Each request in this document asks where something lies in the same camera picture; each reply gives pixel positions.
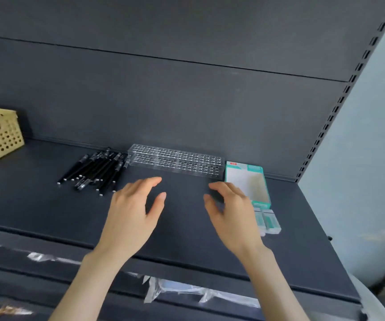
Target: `right hand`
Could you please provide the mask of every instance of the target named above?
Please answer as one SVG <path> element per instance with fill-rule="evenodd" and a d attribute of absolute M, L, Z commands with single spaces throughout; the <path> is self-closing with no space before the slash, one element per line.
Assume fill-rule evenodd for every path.
<path fill-rule="evenodd" d="M 215 230 L 225 246 L 242 261 L 256 249 L 264 247 L 255 212 L 250 199 L 230 182 L 213 182 L 209 188 L 224 198 L 225 210 L 221 212 L 213 198 L 204 195 L 204 205 Z"/>

